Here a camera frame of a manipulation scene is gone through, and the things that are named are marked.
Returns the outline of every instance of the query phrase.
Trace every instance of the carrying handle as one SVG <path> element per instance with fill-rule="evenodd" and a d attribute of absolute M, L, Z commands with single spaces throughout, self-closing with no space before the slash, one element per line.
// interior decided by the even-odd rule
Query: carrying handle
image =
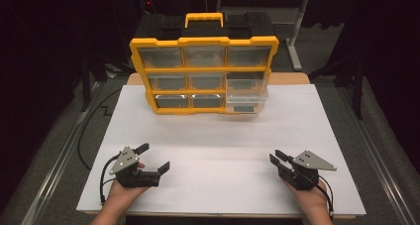
<path fill-rule="evenodd" d="M 188 21 L 205 21 L 205 20 L 219 20 L 220 27 L 223 28 L 223 14 L 222 13 L 191 13 L 186 14 L 185 28 L 188 28 Z"/>

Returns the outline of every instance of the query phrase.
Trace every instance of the human hand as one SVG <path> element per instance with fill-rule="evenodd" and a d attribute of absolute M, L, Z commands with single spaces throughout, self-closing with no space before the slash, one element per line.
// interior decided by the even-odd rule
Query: human hand
<path fill-rule="evenodd" d="M 282 181 L 293 193 L 297 205 L 311 225 L 333 224 L 328 214 L 327 198 L 318 188 L 313 187 L 311 190 L 297 190 L 286 180 L 282 179 Z M 327 191 L 323 181 L 319 180 L 318 185 Z"/>
<path fill-rule="evenodd" d="M 144 164 L 139 163 L 140 169 L 144 167 Z M 118 219 L 126 213 L 136 198 L 148 189 L 149 187 L 126 188 L 114 179 L 107 200 L 91 224 L 117 224 Z"/>

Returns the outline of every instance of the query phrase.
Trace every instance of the cable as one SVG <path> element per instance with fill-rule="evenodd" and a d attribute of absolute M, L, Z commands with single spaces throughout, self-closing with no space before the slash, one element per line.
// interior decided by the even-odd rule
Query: cable
<path fill-rule="evenodd" d="M 83 159 L 83 156 L 81 155 L 81 151 L 80 151 L 80 142 L 81 139 L 83 138 L 83 134 L 84 131 L 86 130 L 87 125 L 89 124 L 90 119 L 92 118 L 92 116 L 95 114 L 95 112 L 99 109 L 99 107 L 102 106 L 102 104 L 108 100 L 110 97 L 112 97 L 114 94 L 118 93 L 119 91 L 121 91 L 122 88 L 119 88 L 118 90 L 115 90 L 114 92 L 112 92 L 111 94 L 109 94 L 105 99 L 103 99 L 98 106 L 96 106 L 96 108 L 93 110 L 93 112 L 89 115 L 89 118 L 87 119 L 86 123 L 83 125 L 83 129 L 81 130 L 80 133 L 80 137 L 78 138 L 77 141 L 77 154 L 80 158 L 80 161 L 83 163 L 83 165 L 88 169 L 88 170 L 92 170 L 92 168 L 86 163 L 86 161 Z"/>
<path fill-rule="evenodd" d="M 327 180 L 323 176 L 319 175 L 319 177 L 322 178 L 322 180 L 324 180 L 324 182 L 327 184 L 328 188 L 330 189 L 330 192 L 331 192 L 331 203 L 334 204 L 333 189 L 331 189 L 330 184 L 327 182 Z"/>
<path fill-rule="evenodd" d="M 209 12 L 208 8 L 207 8 L 207 0 L 204 0 L 204 3 L 206 4 L 206 13 Z"/>
<path fill-rule="evenodd" d="M 105 177 L 105 171 L 106 168 L 115 160 L 118 159 L 118 157 L 120 156 L 120 154 L 112 157 L 110 160 L 108 160 L 108 162 L 105 164 L 104 169 L 102 170 L 102 174 L 101 174 L 101 181 L 99 184 L 99 193 L 100 193 L 100 199 L 101 199 L 101 205 L 103 205 L 105 203 L 105 195 L 104 195 L 104 184 L 107 183 L 110 180 L 107 180 L 106 182 L 104 182 L 104 177 Z"/>
<path fill-rule="evenodd" d="M 102 185 L 105 185 L 107 182 L 111 182 L 112 180 L 115 180 L 115 178 L 110 178 L 110 179 L 106 180 L 105 182 L 102 183 Z"/>
<path fill-rule="evenodd" d="M 315 183 L 314 181 L 312 181 L 308 176 L 306 176 L 303 173 L 298 173 L 299 175 L 302 175 L 302 177 L 304 177 L 305 179 L 307 179 L 308 181 L 310 181 L 316 188 L 318 188 L 327 198 L 327 202 L 328 202 L 328 213 L 330 216 L 330 219 L 333 220 L 334 218 L 334 207 L 333 207 L 333 190 L 331 189 L 330 184 L 327 182 L 327 180 L 322 177 L 321 175 L 318 175 L 319 177 L 321 177 L 328 185 L 330 191 L 331 191 L 331 199 L 330 196 L 328 195 L 327 191 L 325 191 L 324 188 L 322 188 L 321 186 L 318 185 L 318 183 Z"/>

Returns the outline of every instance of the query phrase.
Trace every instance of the wrist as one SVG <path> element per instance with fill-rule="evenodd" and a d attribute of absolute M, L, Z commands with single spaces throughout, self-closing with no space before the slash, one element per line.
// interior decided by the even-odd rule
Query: wrist
<path fill-rule="evenodd" d="M 315 207 L 304 212 L 310 225 L 330 225 L 333 224 L 327 208 Z"/>
<path fill-rule="evenodd" d="M 91 225 L 115 225 L 123 214 L 115 209 L 108 208 L 106 204 L 102 207 L 98 215 L 92 221 Z"/>

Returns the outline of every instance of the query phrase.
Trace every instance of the white paper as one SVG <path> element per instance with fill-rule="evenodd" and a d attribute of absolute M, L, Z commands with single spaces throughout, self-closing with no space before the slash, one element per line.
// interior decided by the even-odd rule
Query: white paper
<path fill-rule="evenodd" d="M 77 210 L 101 209 L 99 179 L 111 157 L 126 146 L 150 143 L 140 155 L 144 170 L 166 162 L 170 170 L 130 213 L 300 215 L 268 155 L 281 150 L 296 157 L 310 150 L 338 168 L 320 170 L 333 188 L 335 214 L 366 214 L 315 86 L 270 85 L 268 92 L 260 114 L 157 115 L 142 85 L 124 86 Z"/>

